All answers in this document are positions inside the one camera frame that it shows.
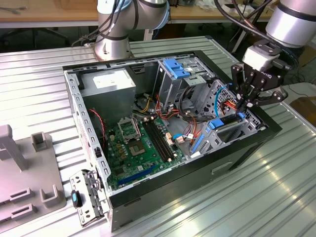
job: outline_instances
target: wooden workbench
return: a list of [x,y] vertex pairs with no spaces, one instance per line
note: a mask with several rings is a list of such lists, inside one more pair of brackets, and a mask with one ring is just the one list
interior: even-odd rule
[[[59,0],[2,0],[1,7],[26,6],[20,15],[0,10],[0,28],[62,27],[98,25],[96,9],[65,10]],[[171,7],[171,22],[177,23],[218,23],[228,20],[217,10],[204,11],[198,6]],[[266,10],[260,20],[268,21],[272,12]]]

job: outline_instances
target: chair leg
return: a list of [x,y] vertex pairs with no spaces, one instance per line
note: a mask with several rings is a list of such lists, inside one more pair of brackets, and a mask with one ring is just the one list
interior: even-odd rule
[[13,31],[9,31],[9,32],[3,34],[2,36],[0,36],[0,40],[4,40],[7,37],[14,36],[14,35],[17,35],[17,34],[19,34],[21,32],[25,32],[25,31],[28,31],[28,30],[30,30],[30,29],[20,28],[20,29],[15,29]]
[[59,32],[56,32],[56,31],[53,31],[51,29],[48,29],[48,28],[37,28],[37,30],[39,31],[43,31],[43,32],[46,32],[48,34],[51,34],[51,35],[54,35],[54,36],[57,36],[59,38],[63,38],[65,40],[65,45],[66,46],[70,46],[70,41],[69,41],[69,38]]
[[36,29],[32,28],[32,42],[33,42],[33,48],[36,48]]
[[46,32],[46,33],[54,35],[54,36],[57,36],[57,37],[60,37],[60,38],[63,38],[64,40],[69,40],[67,36],[65,36],[59,32],[53,31],[51,29],[48,29],[48,28],[38,28],[38,30]]

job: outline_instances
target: metal bracket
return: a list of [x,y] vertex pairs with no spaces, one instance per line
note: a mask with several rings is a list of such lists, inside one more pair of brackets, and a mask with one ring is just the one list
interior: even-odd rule
[[70,177],[70,183],[82,200],[78,215],[83,227],[102,217],[109,218],[106,214],[110,205],[95,171],[81,170]]

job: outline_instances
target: connector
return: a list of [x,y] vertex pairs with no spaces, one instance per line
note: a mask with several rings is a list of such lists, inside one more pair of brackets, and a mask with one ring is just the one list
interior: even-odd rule
[[177,138],[176,138],[176,141],[177,141],[178,144],[184,143],[183,136],[177,137]]

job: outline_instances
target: motherboard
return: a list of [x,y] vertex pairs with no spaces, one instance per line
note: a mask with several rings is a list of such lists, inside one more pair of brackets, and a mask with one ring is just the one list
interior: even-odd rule
[[[112,190],[173,167],[185,159],[175,144],[167,143],[168,131],[160,118],[150,122],[135,121],[135,130],[132,123],[123,124],[107,131],[108,164],[112,171],[108,183]],[[126,141],[126,135],[138,132],[139,138]]]

